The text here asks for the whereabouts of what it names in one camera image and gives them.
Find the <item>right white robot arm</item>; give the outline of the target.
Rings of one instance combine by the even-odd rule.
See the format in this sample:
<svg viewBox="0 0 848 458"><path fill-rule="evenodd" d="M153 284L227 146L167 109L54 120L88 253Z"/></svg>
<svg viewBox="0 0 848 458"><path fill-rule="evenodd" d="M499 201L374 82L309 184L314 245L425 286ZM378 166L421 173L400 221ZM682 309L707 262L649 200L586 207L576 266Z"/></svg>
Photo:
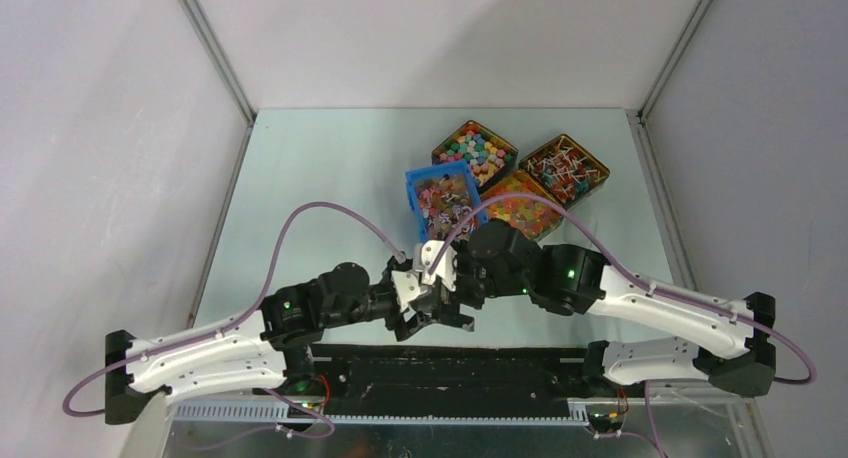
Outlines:
<svg viewBox="0 0 848 458"><path fill-rule="evenodd" d="M439 280L454 301L475 308L490 298L525 295L556 315L631 321L664 332L662 339L599 340L586 347L581 380L606 396L655 380L697 380L741 397L761 397L776 378L776 349L765 327L775 300L753 293L724 300L695 293L670 298L674 287L615 268L602 253L574 244L539 245L502 220L463 242L421 247L421 278Z"/></svg>

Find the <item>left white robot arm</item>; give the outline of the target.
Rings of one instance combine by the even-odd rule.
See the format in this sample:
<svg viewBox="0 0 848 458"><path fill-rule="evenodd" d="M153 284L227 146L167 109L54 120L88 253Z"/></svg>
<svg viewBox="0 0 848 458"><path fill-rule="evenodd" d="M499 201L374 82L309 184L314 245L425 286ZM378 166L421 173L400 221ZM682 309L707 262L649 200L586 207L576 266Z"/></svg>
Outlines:
<svg viewBox="0 0 848 458"><path fill-rule="evenodd" d="M329 328L384 319L390 326L441 280L408 265L390 265L373 284L367 271L342 263L305 283L279 289L244 321L236 317L194 330L137 338L125 330L105 337L105 422L134 422L150 399L167 403L245 388L285 387L304 394L315 366L297 353Z"/></svg>

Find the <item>blue plastic candy bin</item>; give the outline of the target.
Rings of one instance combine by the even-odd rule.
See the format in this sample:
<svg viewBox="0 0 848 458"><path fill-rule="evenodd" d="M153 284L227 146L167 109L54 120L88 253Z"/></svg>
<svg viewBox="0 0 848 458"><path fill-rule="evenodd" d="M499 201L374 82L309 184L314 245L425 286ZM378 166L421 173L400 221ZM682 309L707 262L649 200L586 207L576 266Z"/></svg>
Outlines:
<svg viewBox="0 0 848 458"><path fill-rule="evenodd" d="M405 186L421 242L444 240L482 203L469 165L447 162L405 173Z"/></svg>

